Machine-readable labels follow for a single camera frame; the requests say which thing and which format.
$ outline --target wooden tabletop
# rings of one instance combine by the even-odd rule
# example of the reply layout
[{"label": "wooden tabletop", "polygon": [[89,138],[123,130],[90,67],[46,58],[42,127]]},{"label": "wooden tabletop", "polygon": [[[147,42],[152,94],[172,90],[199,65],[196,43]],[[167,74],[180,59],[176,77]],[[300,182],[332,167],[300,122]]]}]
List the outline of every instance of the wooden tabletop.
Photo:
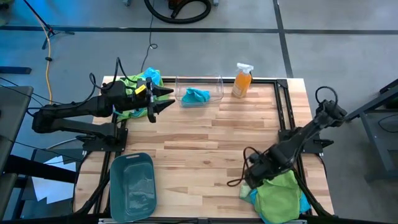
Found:
[{"label": "wooden tabletop", "polygon": [[[104,77],[103,82],[111,80]],[[288,84],[296,125],[303,126],[312,119],[304,81],[293,78]],[[166,83],[165,87],[175,85]],[[242,99],[232,97],[231,89],[232,85],[224,84],[223,99],[204,108],[181,108],[175,102],[157,115],[154,124],[146,117],[127,122],[124,154],[146,152],[154,160],[157,208],[152,217],[258,217],[251,204],[239,199],[239,186],[228,187],[226,183],[241,176],[246,146],[263,151],[277,142],[280,128],[274,87],[252,84]],[[93,122],[111,122],[111,118],[94,118]],[[83,163],[75,190],[75,211],[98,186],[103,157],[103,152],[93,152]],[[302,158],[308,188],[326,211],[333,213],[322,163],[314,155]]]}]

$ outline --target transparent bin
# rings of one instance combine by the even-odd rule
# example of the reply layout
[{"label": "transparent bin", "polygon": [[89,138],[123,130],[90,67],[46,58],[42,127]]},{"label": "transparent bin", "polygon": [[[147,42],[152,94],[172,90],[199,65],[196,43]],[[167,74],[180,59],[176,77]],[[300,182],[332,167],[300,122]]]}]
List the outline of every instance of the transparent bin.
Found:
[{"label": "transparent bin", "polygon": [[[187,93],[187,88],[196,88],[210,92],[208,102],[184,102],[183,97]],[[223,77],[215,75],[212,77],[175,77],[175,99],[183,108],[193,108],[206,106],[209,103],[221,101],[224,97]]]}]

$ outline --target gray concrete floor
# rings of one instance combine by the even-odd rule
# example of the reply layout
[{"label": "gray concrete floor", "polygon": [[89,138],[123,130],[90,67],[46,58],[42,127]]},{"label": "gray concrete floor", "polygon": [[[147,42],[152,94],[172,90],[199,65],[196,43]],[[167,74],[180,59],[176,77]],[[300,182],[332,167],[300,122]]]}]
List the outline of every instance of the gray concrete floor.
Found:
[{"label": "gray concrete floor", "polygon": [[[31,1],[50,24],[58,26],[148,27],[150,14],[142,0],[130,7],[121,1]],[[156,8],[169,14],[165,1]],[[285,29],[398,29],[398,3],[394,0],[280,0]],[[181,17],[200,12],[203,6],[189,4]],[[37,26],[27,6],[16,0],[3,15],[14,26]],[[272,0],[221,0],[210,15],[195,24],[175,26],[154,19],[153,27],[259,28],[276,29]],[[137,74],[148,45],[145,32],[77,32],[52,39],[50,80],[53,97],[69,102],[85,98],[91,90],[88,74],[98,80],[111,75],[116,57],[128,74]],[[398,75],[397,35],[286,35],[295,78],[304,78],[312,110],[313,95],[321,85],[332,86],[340,106],[353,111],[377,95]],[[30,75],[1,75],[19,85],[31,85],[47,96],[42,32],[0,31],[0,63],[33,69]],[[158,49],[150,50],[146,66],[163,75],[234,76],[236,62],[254,65],[256,77],[286,77],[278,34],[153,33]],[[321,93],[320,97],[331,97]],[[91,117],[77,118],[90,122]],[[31,118],[25,117],[17,140],[47,147],[74,137],[72,133],[36,134]],[[397,181],[367,183],[363,175],[380,168],[359,120],[338,129],[327,129],[322,137],[335,141],[325,150],[328,183],[335,213],[344,218],[394,222],[398,220]],[[13,154],[30,157],[31,150],[14,146]],[[68,212],[68,203],[56,211],[43,212],[33,202],[24,215],[43,217]]]}]

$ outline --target spray bottle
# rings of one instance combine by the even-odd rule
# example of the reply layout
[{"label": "spray bottle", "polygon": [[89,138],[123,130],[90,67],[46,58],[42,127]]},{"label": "spray bottle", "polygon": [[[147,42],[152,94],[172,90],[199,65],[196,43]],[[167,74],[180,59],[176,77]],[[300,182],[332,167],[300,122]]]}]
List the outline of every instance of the spray bottle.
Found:
[{"label": "spray bottle", "polygon": [[251,83],[250,71],[254,69],[252,65],[246,65],[243,63],[237,63],[239,74],[235,78],[234,87],[232,89],[232,95],[237,98],[242,98],[246,95],[248,88]]}]

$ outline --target vacuum hose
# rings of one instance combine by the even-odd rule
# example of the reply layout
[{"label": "vacuum hose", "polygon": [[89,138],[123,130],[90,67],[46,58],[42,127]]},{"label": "vacuum hose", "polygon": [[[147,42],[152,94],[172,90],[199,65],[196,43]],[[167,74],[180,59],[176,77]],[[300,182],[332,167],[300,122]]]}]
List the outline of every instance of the vacuum hose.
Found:
[{"label": "vacuum hose", "polygon": [[[193,2],[193,1],[200,1],[203,2],[206,5],[206,9],[205,11],[200,14],[199,16],[195,16],[192,18],[188,18],[188,19],[176,19],[176,16],[179,14],[180,10],[182,9],[182,7],[184,7],[186,4]],[[211,3],[209,0],[183,0],[182,2],[180,2],[177,7],[175,7],[171,18],[165,17],[161,14],[159,14],[157,11],[155,11],[155,9],[152,7],[152,5],[150,4],[149,0],[144,0],[145,5],[147,6],[148,10],[150,11],[150,13],[152,13],[152,15],[154,15],[156,18],[160,19],[161,21],[170,23],[170,24],[190,24],[192,22],[197,22],[200,21],[202,19],[204,19],[211,10]]]}]

